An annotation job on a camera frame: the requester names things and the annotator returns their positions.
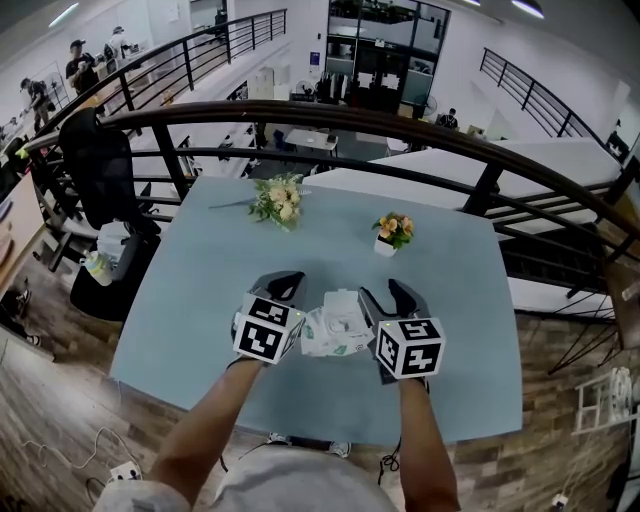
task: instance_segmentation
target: orange flower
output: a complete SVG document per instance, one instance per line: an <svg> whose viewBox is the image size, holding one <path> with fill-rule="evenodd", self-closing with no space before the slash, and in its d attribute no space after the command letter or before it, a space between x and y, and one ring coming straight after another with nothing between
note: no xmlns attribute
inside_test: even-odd
<svg viewBox="0 0 640 512"><path fill-rule="evenodd" d="M380 219L380 236L382 238L389 238L391 233L395 233L398 229L398 221L396 219L387 220L386 217Z"/></svg>
<svg viewBox="0 0 640 512"><path fill-rule="evenodd" d="M413 221L409 217L402 219L402 229L407 235L413 233Z"/></svg>

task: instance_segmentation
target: blue tabletop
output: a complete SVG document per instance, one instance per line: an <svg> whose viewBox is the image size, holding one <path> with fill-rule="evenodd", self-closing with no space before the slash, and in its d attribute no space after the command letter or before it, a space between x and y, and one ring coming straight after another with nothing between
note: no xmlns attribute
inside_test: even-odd
<svg viewBox="0 0 640 512"><path fill-rule="evenodd" d="M393 310L387 281L407 283L439 317L447 338L430 380L445 442L522 427L520 352L507 276L491 224L478 217L391 198L304 186L298 229L254 223L247 180L200 177L147 271L124 326L111 376L191 408L234 359L230 325L262 274L307 274L304 309L324 293L368 288ZM415 221L393 258L373 251L373 222L389 211ZM311 358L293 349L263 371L238 425L322 440L395 444L397 385L382 386L369 351Z"/></svg>

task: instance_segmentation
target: handrail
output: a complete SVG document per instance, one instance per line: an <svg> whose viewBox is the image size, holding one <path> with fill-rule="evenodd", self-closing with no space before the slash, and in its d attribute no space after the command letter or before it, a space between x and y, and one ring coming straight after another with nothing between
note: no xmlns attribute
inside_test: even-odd
<svg viewBox="0 0 640 512"><path fill-rule="evenodd" d="M249 100L188 103L171 105L162 109L127 112L107 118L103 122L103 126L111 129L130 130L158 125L166 126L234 121L339 128L393 137L443 149L451 153L485 162L490 166L496 166L499 169L512 172L555 192L560 192L567 198L573 199L575 202L592 210L599 217L609 220L629 236L640 240L639 228L587 189L558 172L495 144L471 138L453 130L391 114L332 105ZM52 146L56 143L57 133L53 133L34 139L25 146L25 149L33 154L33 152L39 149ZM189 153L197 153L197 148L190 149ZM398 175L402 174L405 176L410 175L409 172L401 172L401 170L398 169ZM510 203L514 201L510 198L499 195L496 196L495 194L490 195L506 203L507 206L513 206L513 204ZM519 204L518 207L532 213L536 211L534 207L525 207L521 204Z"/></svg>
<svg viewBox="0 0 640 512"><path fill-rule="evenodd" d="M249 20L252 20L254 18L261 18L263 16L270 16L270 15L278 14L278 13L283 13L286 16L286 12L287 12L287 9L275 9L273 11L266 11L266 12L263 12L263 13L254 14L252 16L245 16L244 18L239 18L239 19L235 19L235 20L229 20L229 21L226 21L225 23L220 23L218 25L214 25L212 27L200 30L198 32L194 32L194 33L189 34L187 36L183 36L183 37L181 37L179 39L175 39L174 41L170 41L168 43L160 45L157 48L154 48L153 50L149 51L148 53L145 53L143 56L137 58L136 60L133 60L133 61L129 62L127 65L123 66L122 68L118 69L117 71L111 73L106 78L104 78L103 80L101 80L100 82L95 84L93 87L91 87L89 90L85 91L80 96L77 96L76 98L74 98L67 105L65 105L65 107L62 110L60 110L58 113L56 113L53 117L51 117L49 119L49 122L46 123L42 127L42 129L38 132L37 136L42 136L42 135L46 135L48 133L51 133L51 131L64 118L66 118L68 115L70 115L72 112L74 112L79 106L81 106L89 98L91 98L92 96L95 96L95 94L100 92L107 85L115 82L116 80L121 80L121 79L125 79L126 80L126 74L129 71L132 71L134 69L139 68L144 62L156 57L157 55L160 55L163 52L166 52L167 50L170 50L171 48L174 48L176 46L181 46L184 43L187 43L188 41L191 41L191 40L193 40L193 39L195 39L197 37L200 37L202 35L212 35L216 31L219 31L220 29L227 29L230 25L237 25L239 23L242 23L242 22L245 22L245 21L249 21ZM173 59L175 59L175 58L177 58L179 56L180 55L176 55L175 57L172 57L171 59L168 59L168 61L173 60Z"/></svg>
<svg viewBox="0 0 640 512"><path fill-rule="evenodd" d="M524 75L525 77L527 77L529 80L531 80L531 85L530 85L530 89L529 89L529 93L527 94L527 97L524 100L524 103L521 104L522 109L525 110L525 106L527 105L527 101L530 99L531 93L532 92L536 92L536 87L538 89L541 89L542 91L544 91L546 94L548 94L549 96L551 96L551 98L553 98L560 106L562 106L562 108L566 109L567 114L563 114L560 111L558 111L557 108L555 108L555 106L553 106L553 104L551 104L550 102L548 102L553 108L554 110L556 110L556 112L558 114L560 114L563 118L564 118L564 125L561 127L560 131L558 132L558 137L562 137L563 133L566 131L566 127L568 124L571 124L571 118L576 119L580 125L582 125L582 127L584 127L584 129L587 131L587 133L589 133L589 135L600 145L600 147L602 149L604 149L605 151L607 151L607 153L610 153L609 150L607 149L606 144L604 144L602 142L602 140L600 139L600 137L598 137L598 135L596 135L596 133L589 127L589 125L587 123L585 123L582 118L576 114L573 110L571 110L571 108L569 108L569 106L567 104L565 104L560 98L558 98L558 96L556 96L553 92L551 92L547 87L545 87L544 85L542 85L538 80L536 80L535 78L533 78L529 73L527 73L526 71L522 70L521 68L519 68L518 66L516 66L513 62L508 61L507 59L505 59L504 57L498 55L496 52L490 50L489 48L484 49L484 56L482 58L482 64L480 65L480 70L483 71L483 68L485 66L485 62L486 62L486 58L487 58L487 54L490 55L494 55L495 57L497 57L498 59L500 59L501 61L504 62L504 64L502 65L502 69L500 70L502 73L501 79L498 81L498 87L500 87L501 85L501 81L502 78L505 74L505 72L507 72L507 67L510 66L511 68L515 69L516 71L518 71L518 73ZM496 62L495 60L492 61L492 65L493 64L499 65L499 62Z"/></svg>

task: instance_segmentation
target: ceiling light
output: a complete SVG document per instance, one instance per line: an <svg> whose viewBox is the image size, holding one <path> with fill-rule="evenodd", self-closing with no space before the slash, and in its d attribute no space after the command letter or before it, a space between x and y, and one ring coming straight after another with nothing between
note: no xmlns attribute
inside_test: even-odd
<svg viewBox="0 0 640 512"><path fill-rule="evenodd" d="M544 19L542 7L536 0L511 0L511 3L536 18Z"/></svg>
<svg viewBox="0 0 640 512"><path fill-rule="evenodd" d="M53 27L56 23L58 23L62 18L64 18L67 14L73 11L76 7L78 7L78 3L76 2L71 7L68 7L60 16L58 16L55 20L49 23L49 27Z"/></svg>

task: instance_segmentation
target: white flower pot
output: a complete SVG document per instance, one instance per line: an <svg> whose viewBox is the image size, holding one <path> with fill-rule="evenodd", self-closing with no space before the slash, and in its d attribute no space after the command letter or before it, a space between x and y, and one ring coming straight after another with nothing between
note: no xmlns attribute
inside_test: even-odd
<svg viewBox="0 0 640 512"><path fill-rule="evenodd" d="M376 238L376 243L373 245L373 250L378 254L384 256L385 258L391 258L396 252L397 249L393 248L393 245L388 244L384 241L384 239L378 236Z"/></svg>

